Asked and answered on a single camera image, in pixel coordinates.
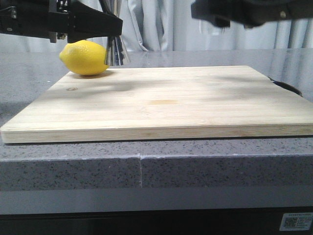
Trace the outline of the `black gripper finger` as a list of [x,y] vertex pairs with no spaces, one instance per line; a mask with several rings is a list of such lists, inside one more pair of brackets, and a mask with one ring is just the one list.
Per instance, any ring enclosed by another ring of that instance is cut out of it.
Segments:
[[116,37],[122,34],[123,21],[113,13],[111,1],[100,1],[101,11],[81,1],[69,5],[69,26],[67,42],[97,37]]
[[231,22],[245,28],[268,22],[307,19],[313,17],[311,0],[196,0],[191,4],[193,19],[210,22],[219,28]]

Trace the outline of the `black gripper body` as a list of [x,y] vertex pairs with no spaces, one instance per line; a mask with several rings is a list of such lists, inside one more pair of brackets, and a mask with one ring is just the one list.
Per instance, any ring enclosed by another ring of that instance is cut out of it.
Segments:
[[2,0],[1,34],[49,39],[75,40],[70,0]]

